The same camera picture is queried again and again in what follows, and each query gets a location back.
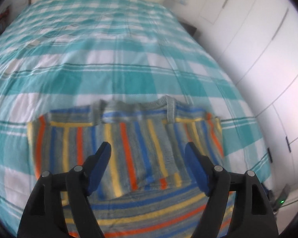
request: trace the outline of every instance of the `metal pin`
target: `metal pin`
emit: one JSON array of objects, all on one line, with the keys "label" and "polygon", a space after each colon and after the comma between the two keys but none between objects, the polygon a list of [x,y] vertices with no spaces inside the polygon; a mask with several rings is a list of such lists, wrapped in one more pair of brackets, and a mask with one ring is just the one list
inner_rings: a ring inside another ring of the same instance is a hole
[{"label": "metal pin", "polygon": [[255,176],[255,173],[252,170],[247,171],[247,174],[251,177]]},{"label": "metal pin", "polygon": [[221,167],[221,166],[214,166],[214,170],[216,172],[221,172],[221,171],[223,171],[223,167]]},{"label": "metal pin", "polygon": [[80,171],[82,171],[83,170],[83,167],[82,166],[75,166],[74,167],[74,171],[75,172],[80,172]]},{"label": "metal pin", "polygon": [[48,177],[49,176],[49,171],[44,171],[42,173],[42,177]]}]

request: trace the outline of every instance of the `blue gripper pad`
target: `blue gripper pad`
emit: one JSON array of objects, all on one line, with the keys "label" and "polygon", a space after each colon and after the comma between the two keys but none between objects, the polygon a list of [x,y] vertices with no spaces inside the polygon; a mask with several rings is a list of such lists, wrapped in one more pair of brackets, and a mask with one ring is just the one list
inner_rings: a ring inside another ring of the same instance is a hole
[{"label": "blue gripper pad", "polygon": [[193,148],[189,143],[185,146],[184,158],[187,165],[191,168],[199,189],[205,194],[209,194],[209,176],[203,169],[202,165],[199,162],[199,159],[197,158],[196,154],[193,151]]},{"label": "blue gripper pad", "polygon": [[100,153],[100,157],[89,175],[89,183],[87,188],[87,196],[90,196],[95,190],[97,190],[99,183],[104,175],[106,167],[111,157],[111,146],[109,143],[104,142],[102,146],[97,150],[96,154]]}]

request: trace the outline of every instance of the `bed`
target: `bed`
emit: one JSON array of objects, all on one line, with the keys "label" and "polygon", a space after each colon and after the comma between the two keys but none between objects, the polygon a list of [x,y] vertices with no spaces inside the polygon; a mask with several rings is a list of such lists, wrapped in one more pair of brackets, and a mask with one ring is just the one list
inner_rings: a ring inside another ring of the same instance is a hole
[{"label": "bed", "polygon": [[166,94],[218,116],[224,167],[251,169],[271,186],[268,154],[250,108],[162,5],[39,0],[24,9],[0,37],[0,219],[7,229],[16,235],[36,182],[28,122],[100,99],[151,102]]}]

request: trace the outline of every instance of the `orange stripe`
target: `orange stripe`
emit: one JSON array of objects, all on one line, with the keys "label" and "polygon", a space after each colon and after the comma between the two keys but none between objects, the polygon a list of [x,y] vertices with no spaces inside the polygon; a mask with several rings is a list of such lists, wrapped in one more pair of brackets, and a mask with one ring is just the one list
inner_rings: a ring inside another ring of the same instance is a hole
[{"label": "orange stripe", "polygon": [[120,237],[120,236],[134,235],[134,234],[143,234],[143,233],[152,232],[152,231],[155,231],[158,229],[166,228],[168,226],[177,224],[181,221],[184,221],[185,219],[188,219],[188,218],[200,213],[201,211],[203,211],[205,209],[205,207],[206,207],[206,205],[200,206],[197,209],[195,209],[183,216],[174,218],[172,220],[169,220],[167,222],[163,222],[161,224],[157,224],[154,226],[149,226],[149,227],[140,228],[140,229],[133,229],[133,230],[128,230],[128,231],[115,232],[115,233],[105,233],[105,237],[110,238],[110,237]]},{"label": "orange stripe", "polygon": [[[141,229],[129,230],[129,231],[122,231],[122,232],[116,232],[116,233],[105,233],[105,237],[110,238],[110,237],[119,237],[119,236],[127,236],[127,235],[133,235],[133,234],[142,234],[142,233],[152,232],[152,231],[155,231],[157,229],[165,228],[165,227],[170,226],[172,224],[176,224],[177,222],[183,221],[183,220],[185,220],[185,219],[187,219],[187,218],[189,218],[193,215],[196,215],[197,213],[204,210],[205,207],[206,207],[206,205],[200,206],[196,210],[191,211],[186,215],[180,216],[178,218],[172,219],[172,220],[164,222],[162,224],[158,224],[158,225],[150,226],[150,227],[146,227],[146,228],[141,228]],[[231,218],[229,218],[225,222],[223,222],[221,224],[221,229],[224,228],[225,226],[229,225],[230,222],[231,222]],[[76,232],[69,232],[69,234],[71,236],[74,236],[74,237],[79,237],[78,233],[76,233]]]},{"label": "orange stripe", "polygon": [[77,165],[83,165],[84,155],[83,155],[83,128],[78,127],[76,133],[76,149],[77,149]]},{"label": "orange stripe", "polygon": [[188,126],[187,126],[187,124],[183,124],[183,126],[184,126],[184,130],[185,130],[186,137],[187,137],[188,141],[189,141],[189,142],[192,142],[191,136],[190,136],[189,131],[188,131]]},{"label": "orange stripe", "polygon": [[168,187],[168,184],[165,178],[160,179],[160,184],[161,184],[161,190],[165,190]]},{"label": "orange stripe", "polygon": [[71,235],[71,236],[73,236],[73,237],[79,238],[77,232],[69,232],[68,234]]},{"label": "orange stripe", "polygon": [[210,125],[210,135],[215,143],[215,146],[217,147],[219,153],[221,154],[222,157],[224,157],[224,152],[223,152],[223,148],[220,144],[220,142],[218,141],[215,132],[214,132],[214,124],[212,123],[211,120],[207,120],[208,124]]},{"label": "orange stripe", "polygon": [[121,139],[123,144],[123,150],[125,151],[125,156],[126,156],[127,170],[129,174],[131,189],[135,191],[138,189],[137,177],[136,177],[136,171],[132,161],[132,155],[131,155],[130,145],[128,141],[128,136],[127,136],[127,127],[126,127],[126,123],[124,122],[120,123],[120,133],[121,133]]},{"label": "orange stripe", "polygon": [[230,224],[231,218],[227,219],[224,223],[221,224],[221,229]]},{"label": "orange stripe", "polygon": [[206,119],[207,119],[207,120],[210,120],[210,119],[212,119],[212,118],[213,118],[213,116],[212,116],[211,113],[207,113],[207,114],[206,114]]},{"label": "orange stripe", "polygon": [[35,176],[37,179],[40,178],[41,174],[41,155],[42,155],[42,144],[43,144],[43,136],[44,136],[44,129],[45,129],[45,120],[43,116],[39,117],[40,121],[40,128],[39,128],[39,134],[37,136],[37,145],[35,149]]}]

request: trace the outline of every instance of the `multicolored striped garment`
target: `multicolored striped garment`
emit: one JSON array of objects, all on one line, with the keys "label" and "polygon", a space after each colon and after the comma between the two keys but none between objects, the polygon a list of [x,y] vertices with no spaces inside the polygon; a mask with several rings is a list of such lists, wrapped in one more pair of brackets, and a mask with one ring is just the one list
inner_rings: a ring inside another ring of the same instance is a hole
[{"label": "multicolored striped garment", "polygon": [[[103,141],[111,144],[109,165],[89,198],[106,237],[192,234],[192,221],[207,199],[186,166],[184,147],[193,141],[215,165],[223,165],[219,119],[168,96],[145,104],[100,101],[53,110],[29,123],[28,133],[37,178],[46,170],[67,172]],[[68,205],[66,193],[63,204]],[[68,207],[65,215],[75,232]]]}]

